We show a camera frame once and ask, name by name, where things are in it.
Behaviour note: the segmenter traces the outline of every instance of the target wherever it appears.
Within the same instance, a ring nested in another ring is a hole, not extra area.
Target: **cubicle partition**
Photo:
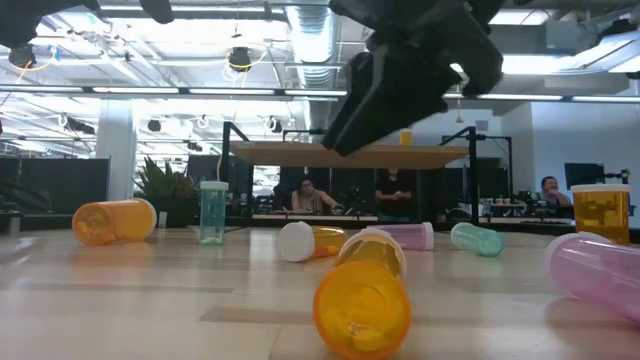
[[[23,230],[69,228],[82,205],[107,199],[109,159],[0,158],[0,211]]]

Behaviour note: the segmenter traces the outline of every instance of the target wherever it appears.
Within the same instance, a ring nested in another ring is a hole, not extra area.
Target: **white pillar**
[[[101,100],[96,158],[111,159],[108,200],[133,196],[138,119],[131,100]]]

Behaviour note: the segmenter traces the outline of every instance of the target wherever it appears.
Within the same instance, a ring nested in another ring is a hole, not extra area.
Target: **table surface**
[[[233,141],[231,152],[252,165],[313,166],[326,168],[437,169],[469,153],[463,146],[369,145],[342,157],[321,144]]]
[[[276,229],[202,247],[194,230],[85,247],[68,231],[0,238],[0,359],[332,360],[311,317],[332,259],[279,260]],[[394,359],[638,359],[640,328],[547,283],[551,238],[505,234],[497,259],[407,252],[413,325]]]

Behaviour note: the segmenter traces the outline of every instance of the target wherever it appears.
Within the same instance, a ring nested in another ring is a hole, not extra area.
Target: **ceiling light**
[[[513,101],[560,101],[560,95],[519,95],[519,94],[487,94],[480,95],[482,100],[513,100]]]
[[[94,87],[93,91],[97,93],[112,94],[178,94],[180,90],[177,88],[143,88],[143,87]]]
[[[275,95],[275,91],[266,89],[189,89],[195,95]]]
[[[574,102],[640,103],[637,96],[574,96]]]
[[[333,70],[341,70],[344,66],[340,64],[323,64],[323,63],[285,63],[285,69],[291,68],[301,68],[301,69],[309,69],[309,68],[323,68],[323,69],[333,69]]]
[[[640,55],[609,70],[613,73],[634,73],[640,71]]]
[[[489,22],[490,25],[542,25],[556,10],[508,9],[500,10]]]
[[[316,102],[339,102],[340,99],[336,97],[323,97],[323,96],[294,96],[293,101],[316,101]]]
[[[207,118],[206,115],[202,115],[202,117],[198,119],[198,127],[200,129],[209,128],[209,119]]]
[[[502,72],[507,75],[548,75],[559,72],[570,56],[553,55],[504,55]],[[459,64],[450,65],[453,70],[463,73]]]
[[[10,92],[82,92],[77,86],[31,86],[31,85],[0,85],[0,91]]]
[[[185,140],[181,139],[138,139],[139,143],[147,143],[147,144],[184,144]]]
[[[345,96],[346,90],[285,90],[291,96]]]
[[[464,96],[462,96],[462,94],[447,93],[447,94],[444,94],[442,98],[443,99],[462,99],[464,98]]]
[[[142,11],[139,5],[101,5],[103,11]],[[173,11],[200,12],[200,11],[224,11],[237,12],[238,8],[231,6],[193,6],[193,5],[173,5]],[[243,7],[242,12],[264,12],[262,7]]]

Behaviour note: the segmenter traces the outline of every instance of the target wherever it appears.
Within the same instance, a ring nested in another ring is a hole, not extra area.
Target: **spotlight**
[[[191,150],[191,151],[197,151],[197,152],[202,152],[202,146],[194,143],[194,142],[190,142],[187,144],[187,149]]]
[[[275,119],[272,115],[269,116],[269,120],[265,120],[264,128],[267,130],[271,130],[271,132],[274,134],[280,134],[282,132],[282,123],[280,122],[280,120]]]
[[[36,64],[33,45],[22,44],[9,52],[9,62],[21,69],[32,68]]]
[[[147,129],[152,132],[159,132],[162,129],[162,125],[160,125],[160,121],[158,120],[149,120],[149,124],[147,124]]]
[[[169,0],[140,0],[144,12],[160,24],[168,24],[175,20]]]
[[[69,118],[67,118],[67,114],[58,115],[58,125],[65,127],[69,123]]]
[[[207,119],[206,115],[202,115],[202,117],[200,119],[198,119],[198,127],[200,129],[209,128],[209,119]]]
[[[78,121],[68,116],[66,116],[66,118],[67,118],[67,123],[64,125],[65,129],[73,132],[81,132],[86,135],[96,134],[96,129],[93,126],[89,126],[83,123],[82,121]]]
[[[245,73],[251,70],[251,58],[249,58],[249,48],[235,47],[229,54],[229,66],[233,71]]]

